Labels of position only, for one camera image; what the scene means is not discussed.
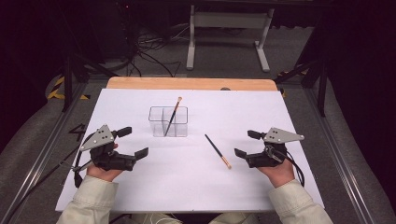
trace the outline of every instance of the white sheet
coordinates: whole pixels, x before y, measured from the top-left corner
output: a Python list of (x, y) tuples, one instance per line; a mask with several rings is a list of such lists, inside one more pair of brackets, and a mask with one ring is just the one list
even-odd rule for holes
[[(187, 137), (153, 137), (149, 125), (151, 106), (189, 109)], [(117, 212), (260, 212), (273, 210), (268, 178), (234, 155), (264, 149), (262, 141), (249, 138), (247, 130), (268, 132), (271, 127), (295, 133), (290, 115), (278, 91), (169, 91), (103, 89), (92, 113), (85, 137), (107, 124), (111, 131), (131, 126), (133, 133), (118, 138), (117, 151), (134, 155), (148, 147), (148, 156), (132, 172), (116, 178), (120, 183)], [(224, 162), (205, 138), (207, 134), (233, 167)], [(323, 205), (318, 187), (300, 142), (286, 147), (301, 167), (305, 188)], [(81, 163), (90, 158), (83, 152)], [(70, 172), (56, 206), (65, 209), (76, 192)]]

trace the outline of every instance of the black cable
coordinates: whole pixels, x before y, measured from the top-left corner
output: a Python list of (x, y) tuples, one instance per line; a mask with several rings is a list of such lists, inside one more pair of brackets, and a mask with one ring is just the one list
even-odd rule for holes
[[(151, 60), (149, 60), (149, 59), (147, 59), (147, 58), (144, 58), (144, 57), (141, 57), (141, 58), (142, 58), (143, 60), (148, 61), (149, 63), (157, 63), (157, 62), (151, 61)], [(176, 73), (177, 73), (177, 71), (178, 71), (178, 68), (181, 66), (181, 62), (163, 63), (163, 65), (165, 65), (165, 64), (176, 64), (176, 63), (177, 63), (177, 68), (176, 68), (175, 73), (173, 74), (173, 77), (176, 76)]]
[[(107, 69), (108, 71), (110, 71), (110, 72), (118, 71), (118, 70), (121, 70), (122, 68), (126, 67), (126, 66), (129, 64), (130, 61), (131, 61), (131, 60), (128, 59), (128, 60), (127, 60), (126, 62), (124, 62), (124, 63), (120, 63), (120, 64), (118, 64), (118, 65), (115, 65), (114, 67), (106, 67), (106, 69)], [(91, 73), (91, 74), (102, 74), (102, 72), (100, 72), (100, 71), (98, 71), (98, 70), (96, 70), (96, 69), (92, 69), (92, 68), (86, 68), (86, 69), (87, 69), (87, 71), (88, 71), (89, 73)]]
[(145, 53), (145, 52), (140, 52), (140, 54), (144, 54), (144, 55), (150, 57), (150, 59), (154, 60), (154, 61), (157, 62), (160, 66), (162, 66), (162, 67), (169, 73), (169, 75), (170, 75), (171, 77), (174, 77), (173, 74), (172, 74), (172, 72), (169, 71), (169, 69), (168, 69), (165, 65), (163, 65), (163, 63), (160, 63), (157, 59), (155, 59), (155, 58), (149, 56), (149, 55), (148, 55), (147, 53)]
[[(78, 155), (77, 155), (77, 158), (76, 158), (75, 168), (78, 168), (79, 159), (81, 158), (81, 154), (82, 154), (82, 152), (79, 151), (79, 152), (78, 152)], [(81, 177), (81, 175), (79, 174), (79, 171), (80, 171), (80, 169), (74, 170), (74, 173), (75, 173), (74, 180), (75, 180), (75, 186), (76, 186), (76, 188), (79, 188), (79, 186), (80, 186), (81, 183), (82, 183), (82, 177)]]
[(305, 178), (304, 178), (304, 174), (303, 174), (303, 171), (301, 170), (300, 166), (298, 166), (297, 163), (292, 158), (288, 157), (287, 155), (283, 154), (282, 152), (280, 152), (280, 151), (278, 151), (276, 149), (274, 150), (274, 152), (277, 153), (278, 155), (283, 156), (286, 160), (290, 161), (291, 164), (293, 164), (293, 166), (297, 170), (297, 175), (300, 178), (300, 183), (301, 183), (302, 186), (304, 186), (305, 185)]
[[(294, 158), (293, 158), (293, 156), (291, 155), (291, 153), (288, 152), (288, 155), (291, 157), (292, 160), (294, 160)], [(298, 179), (301, 180), (301, 175), (300, 175), (299, 172), (297, 172), (297, 176), (298, 176)]]
[[(79, 149), (79, 147), (74, 148), (69, 154), (67, 154), (67, 156), (62, 160), (62, 161), (66, 161), (71, 155), (73, 155), (73, 153), (75, 153), (77, 150)], [(56, 165), (54, 168), (52, 168), (52, 170), (50, 170), (46, 175), (43, 176), (43, 178), (39, 181), (37, 181), (37, 183), (31, 188), (29, 189), (26, 194), (23, 196), (23, 198), (20, 200), (20, 202), (17, 204), (17, 206), (15, 206), (15, 208), (12, 210), (11, 215), (8, 217), (6, 223), (9, 223), (9, 221), (12, 219), (12, 217), (15, 215), (15, 213), (18, 211), (18, 209), (20, 208), (20, 206), (22, 205), (22, 203), (27, 199), (27, 197), (35, 190), (37, 189), (48, 177), (50, 177), (50, 175), (52, 175), (53, 172), (55, 172), (59, 167), (61, 166), (61, 164)]]
[(131, 76), (132, 72), (134, 71), (134, 69), (136, 69), (137, 73), (139, 73), (139, 76), (142, 77), (142, 72), (140, 72), (140, 70), (136, 67), (136, 65), (134, 65), (134, 63), (131, 63), (131, 65), (134, 66), (134, 68), (131, 70), (131, 72), (129, 73), (129, 77)]
[(90, 59), (85, 58), (85, 57), (82, 56), (82, 55), (79, 55), (79, 54), (76, 54), (76, 53), (75, 53), (73, 56), (74, 56), (76, 59), (78, 59), (78, 60), (80, 60), (80, 61), (82, 61), (82, 62), (88, 64), (88, 65), (91, 66), (92, 68), (98, 70), (99, 72), (101, 72), (101, 73), (107, 75), (108, 77), (118, 77), (118, 76), (119, 76), (119, 75), (117, 75), (117, 74), (115, 74), (115, 73), (113, 73), (113, 72), (107, 70), (107, 69), (106, 69), (105, 67), (103, 67), (102, 65), (97, 64), (97, 63), (91, 61)]
[[(145, 42), (145, 44), (149, 43), (149, 46), (147, 46), (147, 45), (142, 46), (141, 42)], [(144, 52), (147, 52), (151, 49), (158, 50), (158, 49), (165, 47), (168, 44), (167, 42), (163, 41), (162, 39), (158, 39), (157, 41), (150, 41), (150, 42), (149, 42), (149, 40), (145, 40), (145, 41), (141, 41), (141, 42), (138, 43), (138, 46), (139, 46), (140, 50), (144, 49)]]
[(131, 215), (131, 214), (121, 214), (121, 215), (119, 215), (119, 216), (117, 216), (117, 217), (111, 219), (110, 222), (108, 222), (108, 223), (109, 223), (109, 224), (115, 223), (115, 222), (118, 221), (120, 218), (126, 217), (126, 216), (129, 216), (129, 217), (131, 218), (132, 215)]

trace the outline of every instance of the wrist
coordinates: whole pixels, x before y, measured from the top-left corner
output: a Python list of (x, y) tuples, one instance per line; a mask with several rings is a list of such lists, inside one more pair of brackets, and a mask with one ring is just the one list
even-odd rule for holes
[(112, 179), (109, 179), (107, 177), (102, 177), (102, 176), (97, 176), (97, 175), (90, 175), (90, 174), (87, 174), (87, 176), (92, 177), (92, 178), (96, 178), (96, 179), (99, 179), (99, 180), (102, 180), (102, 181), (105, 181), (105, 182), (109, 182), (109, 183), (113, 182)]
[(105, 181), (90, 175), (85, 175), (73, 201), (91, 207), (106, 207), (114, 205), (118, 184)]
[(292, 180), (294, 180), (293, 176), (281, 176), (281, 177), (278, 176), (276, 178), (270, 178), (271, 184), (276, 189), (282, 187), (283, 185), (289, 183)]

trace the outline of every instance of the yellow tape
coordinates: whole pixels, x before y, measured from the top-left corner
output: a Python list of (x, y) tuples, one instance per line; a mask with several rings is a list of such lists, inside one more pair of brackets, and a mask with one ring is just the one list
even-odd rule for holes
[(286, 92), (285, 89), (280, 88), (280, 93), (282, 94), (282, 97), (285, 98), (286, 97)]
[[(59, 77), (59, 79), (56, 81), (55, 85), (52, 88), (52, 92), (49, 93), (49, 96), (47, 97), (47, 99), (52, 99), (52, 98), (56, 98), (56, 99), (60, 99), (60, 100), (64, 100), (64, 94), (59, 94), (58, 90), (61, 87), (62, 83), (64, 83), (64, 77)], [(90, 95), (81, 95), (81, 97), (79, 97), (79, 99), (81, 100), (89, 100), (91, 99)]]

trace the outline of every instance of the cable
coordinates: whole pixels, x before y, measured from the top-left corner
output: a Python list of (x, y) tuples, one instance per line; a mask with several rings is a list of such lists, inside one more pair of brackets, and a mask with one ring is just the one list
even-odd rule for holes
[[(146, 61), (148, 61), (148, 62), (150, 62), (150, 63), (157, 63), (157, 62), (153, 62), (153, 61), (151, 61), (151, 60), (149, 60), (149, 59), (147, 59), (147, 58), (144, 58), (144, 57), (141, 57), (143, 60), (146, 60)], [(165, 64), (176, 64), (177, 63), (177, 68), (176, 68), (176, 71), (175, 71), (175, 73), (172, 75), (172, 77), (175, 77), (176, 76), (176, 73), (177, 73), (177, 71), (178, 71), (178, 68), (181, 66), (181, 62), (174, 62), (174, 63), (163, 63), (163, 65), (165, 65)]]
[[(105, 69), (107, 69), (107, 70), (110, 71), (110, 72), (118, 71), (118, 70), (121, 70), (122, 68), (126, 67), (126, 66), (129, 64), (130, 61), (131, 61), (131, 60), (128, 59), (128, 60), (127, 60), (126, 62), (124, 62), (124, 63), (120, 63), (120, 64), (118, 64), (118, 65), (115, 65), (114, 67), (105, 67)], [(96, 70), (96, 69), (94, 69), (94, 68), (86, 67), (86, 69), (87, 69), (87, 71), (88, 71), (89, 73), (91, 73), (91, 74), (102, 74), (102, 72), (100, 72), (100, 71), (98, 71), (98, 70)]]
[[(76, 148), (74, 148), (69, 154), (67, 154), (66, 157), (64, 157), (64, 159), (62, 161), (66, 161), (71, 155), (73, 155), (73, 153), (75, 153), (77, 150), (79, 149), (79, 146), (77, 146)], [(37, 189), (48, 177), (50, 177), (50, 175), (52, 175), (53, 172), (55, 172), (62, 164), (59, 163), (58, 165), (56, 165), (54, 168), (52, 168), (52, 170), (50, 170), (46, 175), (43, 176), (43, 178), (39, 181), (37, 181), (37, 183), (31, 188), (29, 189), (26, 194), (23, 196), (23, 198), (20, 200), (20, 202), (17, 204), (17, 206), (15, 206), (15, 208), (12, 210), (11, 215), (9, 216), (9, 218), (7, 219), (6, 223), (9, 223), (9, 221), (12, 219), (12, 217), (15, 215), (15, 213), (17, 212), (17, 210), (20, 208), (20, 206), (22, 205), (22, 203), (27, 199), (27, 197), (35, 190)]]
[(171, 213), (171, 216), (175, 219), (178, 219), (173, 213)]
[(165, 65), (163, 65), (162, 63), (160, 63), (157, 59), (155, 59), (155, 58), (149, 56), (149, 55), (148, 55), (147, 53), (145, 53), (145, 52), (140, 52), (140, 53), (141, 53), (141, 54), (144, 54), (144, 55), (146, 55), (146, 56), (148, 56), (148, 57), (150, 57), (150, 59), (154, 60), (154, 61), (157, 62), (160, 66), (162, 66), (162, 67), (169, 73), (169, 75), (170, 75), (171, 77), (174, 77), (173, 74), (172, 74), (172, 72), (169, 71), (169, 69), (168, 69)]
[[(293, 158), (293, 156), (291, 155), (291, 153), (288, 152), (288, 155), (291, 157), (292, 160), (294, 160), (294, 158)], [(300, 173), (299, 173), (299, 172), (297, 172), (297, 176), (298, 176), (298, 179), (301, 180), (301, 176), (300, 176)]]
[(131, 76), (132, 72), (134, 71), (134, 69), (136, 69), (136, 71), (139, 73), (139, 76), (142, 77), (142, 73), (140, 72), (140, 70), (136, 67), (136, 65), (134, 65), (134, 62), (131, 63), (131, 65), (134, 67), (133, 69), (131, 69), (131, 72), (128, 74), (128, 77)]
[(276, 149), (274, 150), (274, 152), (277, 153), (278, 155), (283, 156), (286, 160), (290, 161), (291, 164), (294, 165), (294, 167), (297, 170), (297, 175), (299, 176), (300, 183), (301, 183), (302, 186), (304, 186), (305, 185), (305, 178), (304, 178), (304, 174), (303, 174), (303, 171), (301, 170), (300, 166), (298, 166), (297, 163), (292, 158), (288, 157), (287, 155), (283, 154), (282, 152), (280, 152), (280, 151), (278, 151)]
[(117, 217), (111, 219), (108, 223), (109, 223), (109, 224), (115, 223), (115, 222), (118, 221), (120, 218), (126, 217), (126, 216), (130, 216), (130, 218), (131, 218), (132, 215), (131, 215), (131, 214), (121, 214), (121, 215), (119, 215), (119, 216), (117, 216)]
[(146, 214), (145, 220), (143, 220), (143, 224), (146, 223), (146, 219), (148, 219), (149, 214)]
[[(154, 214), (151, 214), (151, 216), (149, 217), (149, 222), (151, 223), (151, 224), (153, 224), (152, 223), (152, 216), (153, 216)], [(182, 221), (180, 221), (180, 220), (178, 220), (178, 219), (175, 219), (175, 218), (171, 218), (171, 217), (164, 217), (164, 218), (161, 218), (161, 219), (159, 219), (155, 224), (159, 224), (161, 221), (164, 221), (164, 220), (173, 220), (173, 221), (176, 221), (176, 222), (178, 222), (178, 223), (183, 223)]]
[(103, 67), (102, 65), (100, 65), (100, 64), (98, 64), (98, 63), (95, 63), (95, 62), (91, 61), (90, 59), (85, 58), (85, 57), (82, 56), (82, 55), (79, 55), (79, 54), (76, 54), (76, 53), (75, 53), (73, 56), (74, 56), (76, 59), (79, 59), (80, 61), (82, 61), (82, 62), (88, 64), (89, 66), (91, 66), (91, 67), (93, 67), (94, 69), (100, 71), (101, 73), (105, 74), (105, 75), (108, 76), (108, 77), (118, 77), (118, 76), (119, 76), (119, 75), (117, 75), (117, 74), (115, 74), (115, 73), (113, 73), (113, 72), (107, 70), (107, 69), (106, 69), (105, 67)]
[(190, 28), (190, 26), (188, 25), (186, 28), (184, 28), (183, 30), (181, 30), (177, 35), (175, 35), (175, 36), (173, 36), (172, 38), (171, 38), (171, 40), (172, 39), (175, 39), (175, 38), (178, 38), (181, 34), (183, 34), (183, 32), (185, 32), (187, 29), (189, 29)]

